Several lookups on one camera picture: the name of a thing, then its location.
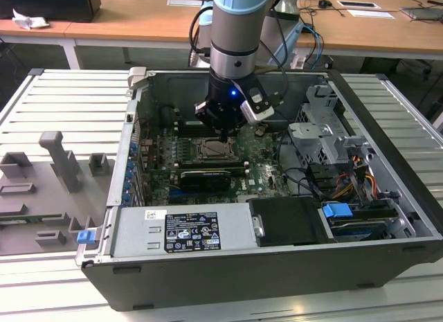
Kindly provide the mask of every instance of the yellow wire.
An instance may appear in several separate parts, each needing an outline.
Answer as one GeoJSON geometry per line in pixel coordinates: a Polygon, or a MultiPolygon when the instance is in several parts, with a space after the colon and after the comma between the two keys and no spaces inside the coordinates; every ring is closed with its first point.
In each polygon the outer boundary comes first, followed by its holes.
{"type": "Polygon", "coordinates": [[[371,177],[370,175],[366,175],[365,177],[371,181],[371,191],[372,191],[372,195],[374,195],[374,197],[375,197],[377,195],[377,187],[375,187],[374,178],[371,177]]]}
{"type": "Polygon", "coordinates": [[[354,189],[354,186],[352,185],[352,183],[350,183],[349,185],[344,187],[344,189],[342,189],[340,192],[336,193],[332,198],[336,199],[336,198],[344,195],[345,193],[351,191],[352,189],[354,189]]]}

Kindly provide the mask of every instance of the paper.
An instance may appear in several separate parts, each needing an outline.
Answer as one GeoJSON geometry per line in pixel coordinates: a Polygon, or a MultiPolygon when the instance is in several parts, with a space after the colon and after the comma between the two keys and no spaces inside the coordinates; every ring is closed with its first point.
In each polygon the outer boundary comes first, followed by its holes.
{"type": "Polygon", "coordinates": [[[377,19],[394,19],[391,14],[388,12],[377,12],[377,11],[368,11],[368,10],[347,10],[353,17],[375,17],[377,19]]]}
{"type": "Polygon", "coordinates": [[[18,25],[20,28],[30,30],[31,28],[44,28],[45,26],[49,26],[46,20],[43,17],[28,17],[22,14],[19,14],[15,10],[14,17],[12,20],[18,25]]]}

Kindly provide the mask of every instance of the red wire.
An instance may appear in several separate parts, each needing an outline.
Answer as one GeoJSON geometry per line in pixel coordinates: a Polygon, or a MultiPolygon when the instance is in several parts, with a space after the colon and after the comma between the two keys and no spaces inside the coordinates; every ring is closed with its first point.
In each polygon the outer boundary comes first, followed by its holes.
{"type": "Polygon", "coordinates": [[[349,176],[349,175],[347,175],[347,174],[345,173],[344,175],[341,175],[340,177],[338,177],[337,182],[336,182],[336,184],[337,184],[336,189],[338,188],[338,184],[340,183],[340,179],[343,178],[343,177],[348,177],[348,176],[349,176]]]}

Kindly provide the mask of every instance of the blue release tab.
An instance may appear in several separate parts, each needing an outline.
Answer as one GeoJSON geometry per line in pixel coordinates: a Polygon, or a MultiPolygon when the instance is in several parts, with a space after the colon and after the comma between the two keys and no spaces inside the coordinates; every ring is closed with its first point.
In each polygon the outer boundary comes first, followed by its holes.
{"type": "Polygon", "coordinates": [[[93,244],[96,242],[96,230],[83,230],[77,234],[78,244],[93,244]]]}
{"type": "Polygon", "coordinates": [[[346,203],[329,203],[323,207],[326,218],[329,217],[352,217],[351,208],[346,203]]]}

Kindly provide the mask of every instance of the crumpled paper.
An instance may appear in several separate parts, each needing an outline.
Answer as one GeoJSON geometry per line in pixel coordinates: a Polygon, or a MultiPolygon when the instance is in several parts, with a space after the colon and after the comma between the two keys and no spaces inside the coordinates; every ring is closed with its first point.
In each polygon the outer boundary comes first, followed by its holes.
{"type": "Polygon", "coordinates": [[[30,30],[31,28],[44,28],[45,26],[49,26],[49,23],[43,17],[28,17],[22,14],[19,14],[14,9],[14,17],[12,20],[20,27],[26,30],[30,30]]]}

